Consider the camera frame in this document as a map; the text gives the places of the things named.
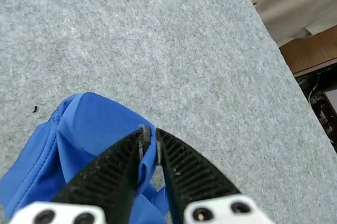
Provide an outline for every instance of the gray felt surface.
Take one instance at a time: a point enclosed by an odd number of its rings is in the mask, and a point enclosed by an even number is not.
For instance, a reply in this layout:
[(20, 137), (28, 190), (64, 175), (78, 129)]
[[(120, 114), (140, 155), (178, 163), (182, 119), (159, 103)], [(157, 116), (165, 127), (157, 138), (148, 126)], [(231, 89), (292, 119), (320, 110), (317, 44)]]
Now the gray felt surface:
[(249, 0), (0, 0), (0, 175), (83, 91), (184, 139), (277, 223), (336, 223), (336, 153)]

